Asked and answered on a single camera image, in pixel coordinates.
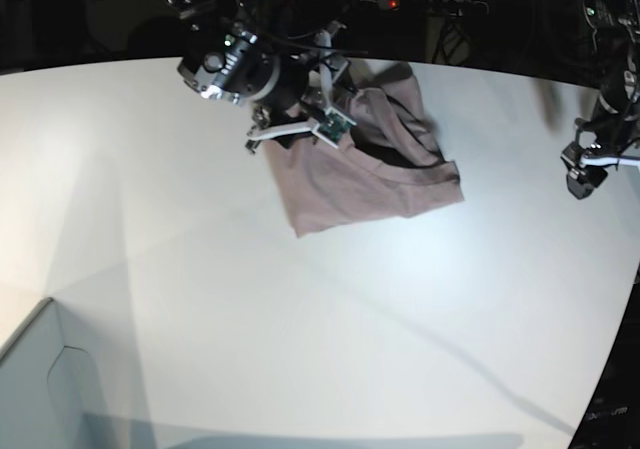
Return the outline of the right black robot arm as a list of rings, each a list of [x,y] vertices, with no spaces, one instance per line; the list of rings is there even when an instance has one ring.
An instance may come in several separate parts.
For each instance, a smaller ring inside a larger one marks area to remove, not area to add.
[[[336,103],[350,61],[344,24],[299,28],[302,0],[165,0],[188,28],[178,72],[206,100],[252,108],[246,148],[311,137],[338,147],[356,123]]]

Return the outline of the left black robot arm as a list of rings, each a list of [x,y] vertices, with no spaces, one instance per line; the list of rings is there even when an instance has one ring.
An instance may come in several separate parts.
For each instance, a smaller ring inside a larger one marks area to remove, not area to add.
[[[591,117],[575,120],[561,154],[567,189],[578,200],[600,187],[608,168],[639,166],[627,153],[639,146],[639,0],[583,0],[583,13],[594,50],[610,61]]]

